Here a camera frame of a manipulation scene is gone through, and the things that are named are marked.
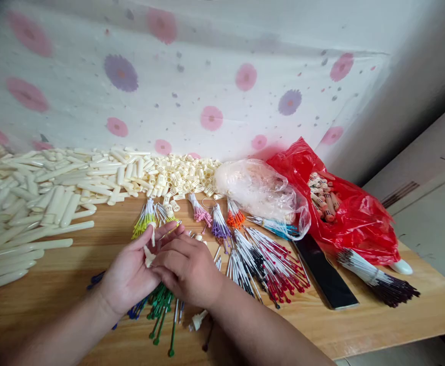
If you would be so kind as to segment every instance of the finger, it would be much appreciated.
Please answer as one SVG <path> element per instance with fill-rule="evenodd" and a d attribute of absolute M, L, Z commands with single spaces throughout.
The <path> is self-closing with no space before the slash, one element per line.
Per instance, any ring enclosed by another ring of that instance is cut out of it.
<path fill-rule="evenodd" d="M 151 236 L 153 234 L 153 227 L 151 225 L 148 225 L 146 230 L 143 232 L 141 236 L 139 236 L 134 241 L 130 242 L 124 250 L 126 251 L 132 251 L 132 250 L 139 250 L 142 247 L 146 245 L 149 241 L 151 241 Z"/>
<path fill-rule="evenodd" d="M 163 245 L 169 243 L 170 241 L 172 241 L 173 239 L 176 239 L 180 234 L 183 233 L 184 230 L 185 230 L 185 226 L 180 224 L 171 233 L 169 233 L 168 235 L 165 235 L 163 238 L 161 238 L 160 245 L 163 246 Z"/>
<path fill-rule="evenodd" d="M 154 267 L 163 266 L 172 271 L 178 277 L 185 273 L 189 265 L 189 259 L 177 251 L 160 252 L 154 259 Z"/>
<path fill-rule="evenodd" d="M 177 278 L 173 272 L 167 270 L 165 267 L 152 267 L 152 271 L 161 278 L 161 281 L 168 288 L 168 290 L 173 292 L 175 295 L 180 292 Z"/>
<path fill-rule="evenodd" d="M 174 250 L 179 253 L 182 253 L 184 256 L 190 258 L 190 255 L 197 250 L 193 245 L 188 244 L 186 241 L 181 239 L 174 239 L 161 248 L 160 253 Z"/>
<path fill-rule="evenodd" d="M 170 221 L 164 224 L 163 226 L 160 226 L 155 231 L 155 240 L 161 239 L 164 235 L 173 230 L 175 226 L 176 226 L 176 221 Z"/>

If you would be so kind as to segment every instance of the clear plastic bag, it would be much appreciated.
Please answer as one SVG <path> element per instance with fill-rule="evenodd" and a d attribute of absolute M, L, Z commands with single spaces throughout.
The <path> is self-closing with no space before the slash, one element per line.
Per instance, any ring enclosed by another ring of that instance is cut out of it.
<path fill-rule="evenodd" d="M 310 228 L 306 199 L 298 199 L 288 180 L 258 159 L 243 159 L 222 164 L 214 174 L 214 189 L 236 201 L 241 208 L 264 219 L 282 223 L 288 239 L 300 240 Z M 286 225 L 298 220 L 299 235 L 287 232 Z"/>

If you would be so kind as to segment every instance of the bundle of pins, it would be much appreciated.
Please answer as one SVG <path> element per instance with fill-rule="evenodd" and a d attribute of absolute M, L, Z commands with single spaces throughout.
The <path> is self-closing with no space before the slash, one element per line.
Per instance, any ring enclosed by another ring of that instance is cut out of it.
<path fill-rule="evenodd" d="M 211 227 L 212 226 L 212 218 L 211 215 L 203 209 L 203 207 L 198 203 L 197 198 L 194 193 L 190 193 L 188 195 L 188 200 L 192 204 L 193 207 L 193 218 L 196 222 L 200 222 L 205 220 L 205 223 Z"/>
<path fill-rule="evenodd" d="M 326 175 L 328 179 L 313 172 L 307 185 L 310 188 L 310 197 L 319 217 L 325 222 L 331 223 L 336 219 L 336 212 L 339 209 L 341 200 L 333 192 L 334 179 L 331 175 Z"/>
<path fill-rule="evenodd" d="M 338 262 L 365 281 L 376 297 L 391 308 L 396 308 L 401 302 L 406 303 L 413 296 L 421 295 L 409 282 L 379 270 L 352 249 L 344 249 L 338 253 Z"/>
<path fill-rule="evenodd" d="M 218 203 L 214 206 L 212 211 L 214 215 L 214 220 L 212 222 L 212 235 L 216 238 L 217 243 L 220 246 L 224 246 L 224 253 L 229 254 L 227 251 L 226 241 L 231 238 L 231 232 L 224 221 L 222 216 L 221 206 Z"/>
<path fill-rule="evenodd" d="M 280 221 L 264 219 L 259 216 L 248 216 L 247 218 L 248 221 L 257 224 L 286 240 L 288 240 L 288 237 L 285 235 L 286 233 L 292 236 L 299 234 L 299 229 L 295 225 L 287 225 Z"/>
<path fill-rule="evenodd" d="M 229 226 L 232 226 L 236 229 L 241 229 L 241 226 L 243 225 L 243 222 L 245 220 L 245 217 L 241 210 L 239 209 L 236 202 L 231 200 L 230 198 L 227 199 L 227 224 Z"/>
<path fill-rule="evenodd" d="M 295 289 L 304 292 L 310 286 L 304 268 L 283 246 L 255 229 L 245 227 L 245 230 L 249 239 L 234 230 L 236 244 L 229 258 L 229 277 L 262 302 L 253 280 L 256 278 L 277 309 L 280 308 L 278 302 L 291 303 L 285 291 L 294 295 Z"/>

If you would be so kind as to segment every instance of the white plastic piece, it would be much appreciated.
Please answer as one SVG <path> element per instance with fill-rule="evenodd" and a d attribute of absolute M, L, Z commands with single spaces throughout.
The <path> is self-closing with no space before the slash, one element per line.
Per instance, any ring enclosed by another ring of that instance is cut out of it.
<path fill-rule="evenodd" d="M 68 248 L 73 244 L 73 239 L 59 239 L 59 240 L 47 240 L 47 241 L 38 241 L 32 244 L 26 244 L 33 250 L 47 250 L 47 249 L 56 249 L 56 248 Z"/>
<path fill-rule="evenodd" d="M 112 191 L 106 189 L 106 188 L 102 188 L 102 187 L 98 187 L 98 186 L 94 186 L 94 185 L 90 185 L 90 184 L 86 184 L 86 183 L 79 183 L 78 184 L 78 188 L 82 188 L 82 189 L 86 189 L 89 190 L 90 192 L 95 192 L 104 196 L 112 196 Z"/>
<path fill-rule="evenodd" d="M 73 225 L 67 226 L 66 228 L 53 228 L 48 233 L 48 236 L 66 234 L 66 233 L 69 233 L 72 231 L 78 231 L 78 230 L 83 230 L 83 229 L 90 229 L 90 228 L 93 228 L 94 225 L 95 225 L 95 223 L 93 221 L 85 221 L 85 222 L 82 222 L 79 224 L 73 224 Z"/>
<path fill-rule="evenodd" d="M 80 204 L 80 197 L 81 196 L 79 194 L 74 194 L 73 196 L 71 196 L 70 201 L 65 208 L 65 212 L 63 213 L 63 217 L 60 221 L 60 227 L 65 228 L 70 225 L 76 207 Z"/>
<path fill-rule="evenodd" d="M 412 267 L 403 259 L 390 265 L 390 268 L 401 275 L 411 275 L 414 273 Z"/>
<path fill-rule="evenodd" d="M 33 195 L 31 192 L 26 191 L 23 188 L 15 187 L 15 188 L 12 188 L 10 191 L 13 194 L 15 194 L 17 197 L 23 198 L 26 201 L 31 201 L 31 200 L 37 198 L 37 195 Z"/>
<path fill-rule="evenodd" d="M 178 212 L 180 211 L 180 206 L 178 206 L 177 202 L 175 200 L 172 200 L 170 202 L 171 207 L 173 207 L 173 211 Z"/>
<path fill-rule="evenodd" d="M 5 274 L 0 276 L 0 286 L 6 285 L 8 283 L 14 282 L 27 274 L 27 269 L 22 269 L 16 272 Z"/>
<path fill-rule="evenodd" d="M 9 221 L 10 226 L 23 226 L 23 225 L 30 225 L 35 222 L 41 221 L 44 218 L 44 215 L 32 215 L 27 216 L 25 218 L 19 218 L 19 219 L 12 219 Z"/>
<path fill-rule="evenodd" d="M 39 202 L 32 207 L 32 210 L 34 212 L 44 212 L 46 210 L 46 207 L 51 202 L 51 198 L 53 197 L 53 192 L 54 191 L 49 191 L 48 193 L 42 195 Z"/>
<path fill-rule="evenodd" d="M 2 246 L 4 243 L 12 239 L 14 236 L 19 234 L 22 230 L 26 228 L 26 225 L 22 226 L 15 226 L 9 230 L 7 230 L 5 233 L 0 235 L 0 246 Z"/>
<path fill-rule="evenodd" d="M 44 250 L 35 250 L 23 254 L 19 254 L 14 257 L 9 258 L 3 258 L 0 260 L 0 267 L 8 266 L 15 263 L 25 262 L 25 261 L 31 261 L 36 259 L 41 259 L 44 256 Z"/>
<path fill-rule="evenodd" d="M 23 234 L 18 235 L 14 240 L 8 241 L 5 243 L 2 248 L 12 248 L 21 244 L 27 244 L 31 241 L 41 239 L 42 237 L 49 236 L 50 232 L 56 228 L 56 225 L 51 226 L 41 226 L 37 229 L 33 229 L 31 231 L 27 231 Z"/>

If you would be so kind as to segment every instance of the purple flower pattern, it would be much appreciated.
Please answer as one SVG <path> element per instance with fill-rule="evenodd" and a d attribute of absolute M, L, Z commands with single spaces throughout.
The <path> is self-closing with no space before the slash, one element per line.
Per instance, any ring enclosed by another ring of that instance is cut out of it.
<path fill-rule="evenodd" d="M 109 55 L 104 61 L 105 73 L 110 82 L 119 90 L 133 92 L 137 90 L 137 73 L 132 64 L 121 55 Z"/>
<path fill-rule="evenodd" d="M 289 90 L 281 98 L 278 103 L 278 111 L 283 115 L 292 115 L 302 102 L 302 94 L 300 90 Z"/>

